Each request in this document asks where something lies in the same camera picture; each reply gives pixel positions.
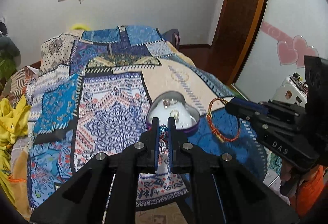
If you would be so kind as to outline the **blue beaded jewelry piece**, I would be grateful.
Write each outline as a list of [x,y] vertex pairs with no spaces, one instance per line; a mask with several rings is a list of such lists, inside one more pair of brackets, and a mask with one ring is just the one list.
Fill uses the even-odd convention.
[[159,127],[159,139],[166,141],[167,140],[167,134],[168,134],[168,128],[166,125],[161,125]]

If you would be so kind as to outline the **purple heart-shaped tin box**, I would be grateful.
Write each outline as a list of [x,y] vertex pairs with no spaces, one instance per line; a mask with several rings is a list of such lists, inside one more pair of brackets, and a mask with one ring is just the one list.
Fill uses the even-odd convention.
[[199,110],[186,103],[183,94],[176,91],[164,92],[153,101],[146,116],[148,130],[154,117],[159,119],[160,126],[167,126],[167,120],[173,117],[176,129],[183,131],[188,137],[197,132],[200,123]]

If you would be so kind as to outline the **white small fridge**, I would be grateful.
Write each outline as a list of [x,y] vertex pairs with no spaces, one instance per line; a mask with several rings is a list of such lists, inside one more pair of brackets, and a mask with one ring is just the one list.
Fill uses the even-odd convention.
[[272,99],[305,107],[308,99],[308,86],[298,73],[293,73],[284,79]]

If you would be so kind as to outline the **blue patchwork bed blanket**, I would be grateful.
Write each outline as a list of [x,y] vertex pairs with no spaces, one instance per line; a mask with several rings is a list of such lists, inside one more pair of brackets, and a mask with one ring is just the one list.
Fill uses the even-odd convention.
[[156,29],[74,30],[41,45],[40,70],[27,86],[29,131],[20,154],[12,154],[8,178],[18,212],[29,218],[96,154],[118,154],[137,142],[153,101],[167,91],[200,112],[192,143],[228,152],[264,179],[265,150],[248,122],[224,109],[232,91]]

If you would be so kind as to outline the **brown wooden door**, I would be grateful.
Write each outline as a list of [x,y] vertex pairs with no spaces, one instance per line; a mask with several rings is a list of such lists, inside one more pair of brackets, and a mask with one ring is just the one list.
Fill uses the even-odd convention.
[[249,55],[267,0],[223,0],[212,43],[183,45],[180,50],[197,67],[233,84]]

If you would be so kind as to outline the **dark pillow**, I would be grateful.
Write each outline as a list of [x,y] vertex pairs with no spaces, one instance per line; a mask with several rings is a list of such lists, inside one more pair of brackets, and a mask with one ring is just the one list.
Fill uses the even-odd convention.
[[179,50],[180,48],[180,35],[178,29],[170,29],[169,31],[162,34],[165,41],[170,42],[174,48]]

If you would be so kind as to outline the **yellow cloth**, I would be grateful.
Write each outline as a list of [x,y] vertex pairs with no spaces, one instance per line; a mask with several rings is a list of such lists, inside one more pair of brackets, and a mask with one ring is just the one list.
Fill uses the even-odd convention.
[[1,100],[1,150],[11,148],[18,137],[28,134],[28,119],[31,106],[23,95],[15,108],[7,98]]

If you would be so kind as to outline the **pile of clothes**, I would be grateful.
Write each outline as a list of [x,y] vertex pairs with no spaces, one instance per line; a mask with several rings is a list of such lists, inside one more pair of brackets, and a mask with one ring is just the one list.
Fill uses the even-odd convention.
[[8,35],[4,17],[1,17],[1,80],[8,80],[17,70],[15,58],[20,56],[16,44]]

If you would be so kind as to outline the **pink heart wall sticker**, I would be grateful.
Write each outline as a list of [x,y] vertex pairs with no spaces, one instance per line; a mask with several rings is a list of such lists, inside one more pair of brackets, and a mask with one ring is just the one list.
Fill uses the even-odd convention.
[[319,57],[318,50],[313,46],[308,46],[306,40],[300,35],[289,41],[279,41],[276,50],[280,65],[295,64],[298,69],[305,67],[305,56]]

